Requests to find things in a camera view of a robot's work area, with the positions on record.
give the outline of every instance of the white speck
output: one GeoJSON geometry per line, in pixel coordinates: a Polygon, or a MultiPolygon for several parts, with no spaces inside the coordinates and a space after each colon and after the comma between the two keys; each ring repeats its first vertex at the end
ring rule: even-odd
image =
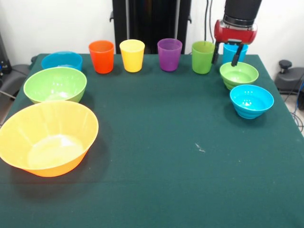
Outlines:
{"type": "Polygon", "coordinates": [[[205,152],[197,143],[195,143],[195,145],[196,145],[196,147],[198,148],[199,151],[201,151],[203,153],[205,152]]]}

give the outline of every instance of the yellow cup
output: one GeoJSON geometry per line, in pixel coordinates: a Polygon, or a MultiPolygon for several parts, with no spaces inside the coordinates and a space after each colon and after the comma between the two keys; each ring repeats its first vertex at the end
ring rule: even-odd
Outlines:
{"type": "Polygon", "coordinates": [[[128,72],[138,72],[143,66],[144,43],[136,39],[127,39],[120,43],[124,69],[128,72]]]}

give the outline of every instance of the green cup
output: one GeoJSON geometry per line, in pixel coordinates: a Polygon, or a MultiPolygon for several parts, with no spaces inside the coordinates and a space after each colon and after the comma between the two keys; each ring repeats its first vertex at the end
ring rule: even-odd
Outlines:
{"type": "Polygon", "coordinates": [[[192,69],[197,74],[207,74],[211,70],[214,44],[198,41],[192,44],[192,69]]]}

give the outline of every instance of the blue bowl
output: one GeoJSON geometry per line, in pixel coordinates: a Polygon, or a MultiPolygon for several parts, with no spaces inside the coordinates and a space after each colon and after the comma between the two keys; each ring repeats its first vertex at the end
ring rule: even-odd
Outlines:
{"type": "Polygon", "coordinates": [[[237,114],[245,119],[257,118],[274,104],[271,93],[256,85],[234,87],[230,99],[237,114]]]}
{"type": "Polygon", "coordinates": [[[52,67],[71,67],[82,70],[82,57],[80,54],[71,51],[60,51],[50,54],[41,62],[43,69],[52,67]]]}

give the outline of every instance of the lime green bowl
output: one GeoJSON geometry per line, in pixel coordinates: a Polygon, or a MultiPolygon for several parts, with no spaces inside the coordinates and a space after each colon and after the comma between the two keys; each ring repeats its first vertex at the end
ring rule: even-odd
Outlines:
{"type": "Polygon", "coordinates": [[[33,102],[67,100],[79,102],[86,89],[86,76],[69,67],[39,71],[27,79],[25,95],[33,102]]]}
{"type": "Polygon", "coordinates": [[[238,62],[236,66],[232,66],[231,62],[225,63],[220,67],[219,72],[229,90],[238,85],[252,84],[258,78],[257,69],[242,62],[238,62]]]}

